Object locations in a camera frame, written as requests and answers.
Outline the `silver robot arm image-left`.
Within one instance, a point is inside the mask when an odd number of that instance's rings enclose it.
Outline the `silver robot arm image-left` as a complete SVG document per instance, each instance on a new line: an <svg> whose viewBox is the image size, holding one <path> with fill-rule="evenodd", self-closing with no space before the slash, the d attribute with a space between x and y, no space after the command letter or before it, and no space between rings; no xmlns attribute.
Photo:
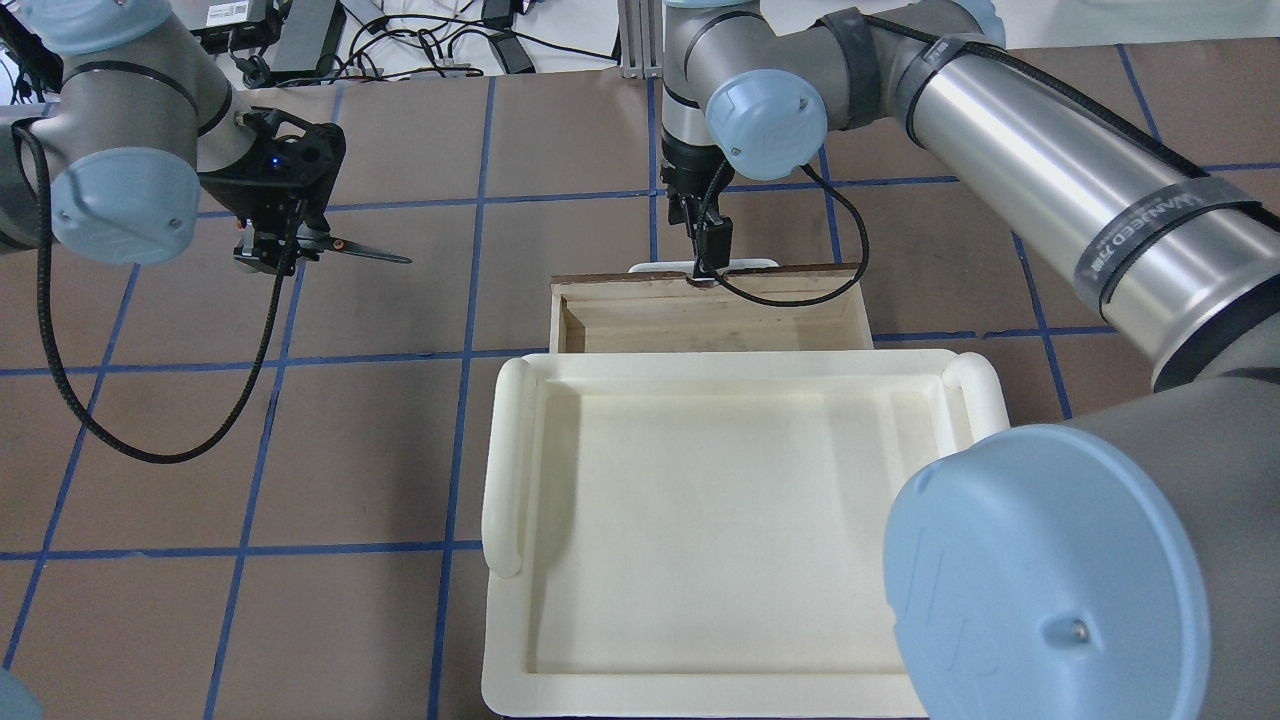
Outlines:
<svg viewBox="0 0 1280 720"><path fill-rule="evenodd" d="M667 1L671 220L817 161L870 327L977 351L1012 428L890 514L933 719L1277 716L1277 41L1005 49L1018 1Z"/></svg>

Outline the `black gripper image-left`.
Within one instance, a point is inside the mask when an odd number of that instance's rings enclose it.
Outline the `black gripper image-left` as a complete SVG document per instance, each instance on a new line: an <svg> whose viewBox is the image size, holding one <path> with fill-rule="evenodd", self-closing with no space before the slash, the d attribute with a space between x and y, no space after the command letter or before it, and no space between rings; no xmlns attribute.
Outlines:
<svg viewBox="0 0 1280 720"><path fill-rule="evenodd" d="M692 145L663 135L660 138L660 181L666 184L667 224L692 225L695 282L713 282L731 264L733 222L719 217L719 196L736 170L722 149ZM701 219L701 210L707 218Z"/></svg>

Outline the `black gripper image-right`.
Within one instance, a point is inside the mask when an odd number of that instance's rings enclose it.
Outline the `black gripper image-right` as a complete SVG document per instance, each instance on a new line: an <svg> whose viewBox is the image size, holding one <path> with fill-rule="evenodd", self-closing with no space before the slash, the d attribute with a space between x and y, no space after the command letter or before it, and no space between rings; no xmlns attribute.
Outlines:
<svg viewBox="0 0 1280 720"><path fill-rule="evenodd" d="M233 258L260 273L316 261L329 246L325 210L346 158L344 131L278 108L238 111L233 126L248 132L247 150L200 176L201 188L237 220Z"/></svg>

